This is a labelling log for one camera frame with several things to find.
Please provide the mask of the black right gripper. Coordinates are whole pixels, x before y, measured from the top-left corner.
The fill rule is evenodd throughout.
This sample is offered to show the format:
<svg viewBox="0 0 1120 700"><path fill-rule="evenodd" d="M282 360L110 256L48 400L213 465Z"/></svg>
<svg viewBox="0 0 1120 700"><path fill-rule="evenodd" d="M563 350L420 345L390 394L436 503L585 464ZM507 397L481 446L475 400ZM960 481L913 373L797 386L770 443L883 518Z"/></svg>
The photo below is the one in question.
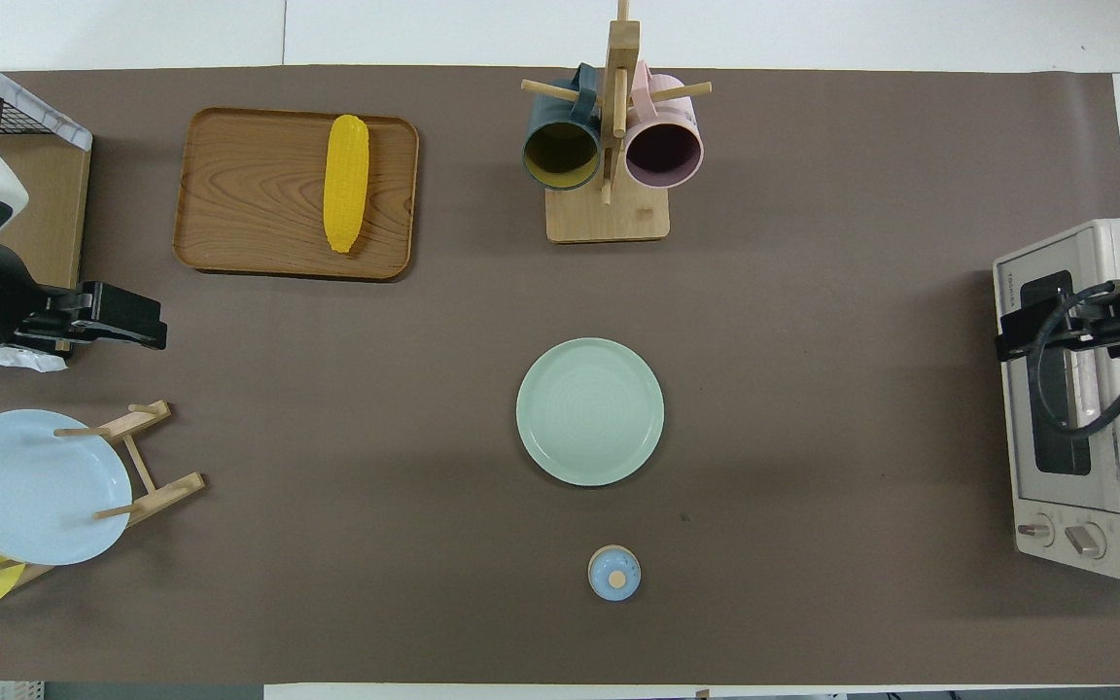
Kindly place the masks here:
<svg viewBox="0 0 1120 700"><path fill-rule="evenodd" d="M1120 312L1114 302L1120 298L1120 279L1092 284L1083 291L1053 291L1032 302L1024 302L1010 312L1010 332L996 336L996 358L999 363L1026 358L1055 310L1063 310L1055 332L1055 346L1061 349L1120 349Z"/></svg>

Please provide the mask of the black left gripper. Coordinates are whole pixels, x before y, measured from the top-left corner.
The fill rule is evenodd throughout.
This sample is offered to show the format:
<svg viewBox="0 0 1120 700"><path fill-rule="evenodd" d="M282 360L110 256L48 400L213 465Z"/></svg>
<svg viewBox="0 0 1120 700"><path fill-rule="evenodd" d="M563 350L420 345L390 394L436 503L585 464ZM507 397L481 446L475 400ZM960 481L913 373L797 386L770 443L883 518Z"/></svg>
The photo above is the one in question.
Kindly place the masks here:
<svg viewBox="0 0 1120 700"><path fill-rule="evenodd" d="M167 347L168 329L162 329L161 305L153 298L103 282L85 282L76 289L41 287L40 291L43 306L28 312L17 325L13 330L16 345L30 349L58 349L59 342L90 344L108 340L148 349ZM96 324L80 325L80 321ZM110 332L108 328L119 330ZM142 335L136 332L153 333Z"/></svg>

